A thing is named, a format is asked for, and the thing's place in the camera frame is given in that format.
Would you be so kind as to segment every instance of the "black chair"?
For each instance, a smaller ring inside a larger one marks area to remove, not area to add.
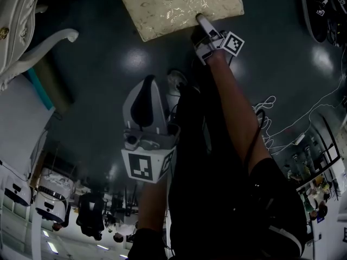
[[[79,215],[76,224],[81,227],[83,234],[100,239],[100,232],[104,230],[102,211],[105,202],[100,194],[86,193],[80,196]]]

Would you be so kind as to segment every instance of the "bottle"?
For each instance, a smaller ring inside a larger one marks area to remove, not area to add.
[[[316,173],[316,169],[314,168],[314,163],[311,157],[311,149],[309,145],[305,147],[305,156],[306,156],[307,167],[310,169],[310,173],[311,174]]]

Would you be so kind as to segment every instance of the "dark floor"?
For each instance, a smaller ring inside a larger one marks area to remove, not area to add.
[[[143,42],[121,0],[40,0],[49,8],[37,15],[32,44],[57,30],[79,31],[75,43],[62,41],[52,49],[54,62],[75,103],[62,121],[52,120],[50,149],[60,141],[59,156],[81,161],[79,173],[113,189],[130,184],[123,165],[123,102],[134,85],[154,74],[162,87],[170,68],[186,73],[194,54],[192,29]],[[341,75],[341,49],[316,43],[304,24],[301,0],[243,0],[245,14],[214,22],[245,40],[232,70],[252,104],[275,95],[270,134],[290,125],[323,95],[335,89]],[[323,103],[338,104],[342,90]],[[319,108],[336,132],[343,108]],[[309,125],[308,116],[275,138],[285,145]],[[292,154],[292,148],[276,157]]]

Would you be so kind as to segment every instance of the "cream fabric pillow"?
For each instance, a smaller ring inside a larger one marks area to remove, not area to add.
[[[243,15],[242,0],[123,0],[143,41],[195,26],[197,13],[208,20]]]

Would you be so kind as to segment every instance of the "gold button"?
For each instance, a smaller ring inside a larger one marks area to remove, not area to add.
[[[0,40],[4,40],[7,37],[7,34],[9,33],[10,29],[7,27],[2,27],[0,29]]]

